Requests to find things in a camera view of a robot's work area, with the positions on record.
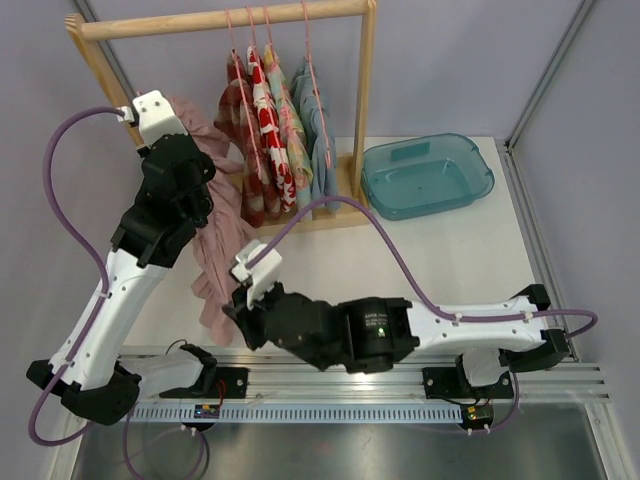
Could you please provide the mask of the pink ruffled skirt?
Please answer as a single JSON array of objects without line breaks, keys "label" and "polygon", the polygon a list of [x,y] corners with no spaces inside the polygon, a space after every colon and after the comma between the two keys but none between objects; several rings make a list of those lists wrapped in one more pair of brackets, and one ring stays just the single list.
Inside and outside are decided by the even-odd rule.
[{"label": "pink ruffled skirt", "polygon": [[214,178],[207,183],[213,210],[207,225],[197,231],[192,241],[193,255],[201,273],[191,284],[191,290],[204,301],[199,318],[201,325],[209,330],[215,345],[227,347],[236,331],[235,323],[223,312],[223,306],[236,288],[229,269],[235,255],[255,236],[255,230],[241,218],[241,193],[231,181],[241,165],[228,158],[228,137],[193,102],[171,96],[169,103],[216,169]]}]

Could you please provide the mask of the red plaid wool skirt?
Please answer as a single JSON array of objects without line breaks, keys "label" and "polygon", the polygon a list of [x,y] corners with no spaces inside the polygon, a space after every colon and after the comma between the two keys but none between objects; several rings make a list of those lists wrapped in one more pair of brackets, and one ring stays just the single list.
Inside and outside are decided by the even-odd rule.
[{"label": "red plaid wool skirt", "polygon": [[263,188],[266,173],[254,112],[252,89],[243,62],[235,50],[227,57],[227,86],[219,100],[214,125],[241,152],[244,159],[241,215],[252,227],[260,227],[266,217]]}]

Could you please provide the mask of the red heart print skirt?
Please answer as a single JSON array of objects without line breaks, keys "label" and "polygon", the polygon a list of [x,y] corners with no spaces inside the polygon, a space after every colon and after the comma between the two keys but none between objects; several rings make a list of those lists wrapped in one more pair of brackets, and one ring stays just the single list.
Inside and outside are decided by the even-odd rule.
[{"label": "red heart print skirt", "polygon": [[266,77],[263,61],[258,55],[257,49],[249,47],[246,58],[261,140],[275,181],[281,209],[284,212],[289,212],[296,204],[296,187],[287,149],[280,133],[279,114],[276,111],[275,100]]}]

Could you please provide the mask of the pastel floral skirt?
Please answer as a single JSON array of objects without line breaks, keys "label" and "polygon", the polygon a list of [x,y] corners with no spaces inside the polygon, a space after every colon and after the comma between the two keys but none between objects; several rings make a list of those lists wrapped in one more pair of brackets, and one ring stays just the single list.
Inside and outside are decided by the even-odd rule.
[{"label": "pastel floral skirt", "polygon": [[296,192],[296,206],[305,207],[312,200],[313,172],[306,150],[306,135],[294,107],[288,83],[281,69],[279,57],[271,43],[264,49],[264,67],[272,97],[278,112],[279,133],[285,143]]}]

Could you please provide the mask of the blue denim skirt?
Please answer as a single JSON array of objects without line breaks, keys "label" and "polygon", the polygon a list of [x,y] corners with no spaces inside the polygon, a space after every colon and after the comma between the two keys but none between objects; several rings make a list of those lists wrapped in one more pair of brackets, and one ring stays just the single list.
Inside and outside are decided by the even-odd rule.
[{"label": "blue denim skirt", "polygon": [[306,150],[313,172],[311,194],[312,199],[316,200],[321,197],[333,197],[338,195],[336,175],[338,155],[335,145],[333,122],[327,108],[325,96],[321,90],[319,75],[316,73],[331,142],[331,154],[333,156],[333,166],[330,169],[327,169],[325,163],[325,141],[322,134],[320,116],[316,100],[314,98],[313,85],[309,73],[309,64],[307,60],[304,60],[302,65],[295,71],[291,80],[290,94],[292,103],[300,117],[306,135]]}]

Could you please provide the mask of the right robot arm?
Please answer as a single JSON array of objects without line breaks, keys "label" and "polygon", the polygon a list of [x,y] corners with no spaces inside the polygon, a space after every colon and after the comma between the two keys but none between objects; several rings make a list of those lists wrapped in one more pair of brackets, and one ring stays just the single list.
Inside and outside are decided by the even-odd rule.
[{"label": "right robot arm", "polygon": [[342,366],[349,374],[374,374],[417,352],[452,355],[455,387],[466,396],[498,384],[505,372],[546,370],[570,353],[564,331],[549,327],[527,296],[480,310],[495,321],[478,321],[469,306],[449,321],[404,298],[332,305],[287,293],[281,283],[254,302],[240,286],[223,308],[249,349],[272,343],[320,371]]}]

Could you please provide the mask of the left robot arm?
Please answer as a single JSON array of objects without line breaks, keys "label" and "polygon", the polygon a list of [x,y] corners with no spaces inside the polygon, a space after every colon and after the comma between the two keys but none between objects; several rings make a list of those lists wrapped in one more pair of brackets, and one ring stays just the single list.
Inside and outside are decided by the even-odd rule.
[{"label": "left robot arm", "polygon": [[213,210],[207,184],[215,166],[189,134],[161,136],[142,171],[135,202],[112,237],[96,300],[61,349],[26,373],[70,412],[105,426],[120,421],[141,398],[205,397],[217,383],[216,359],[195,345],[158,357],[119,357],[147,299]]}]

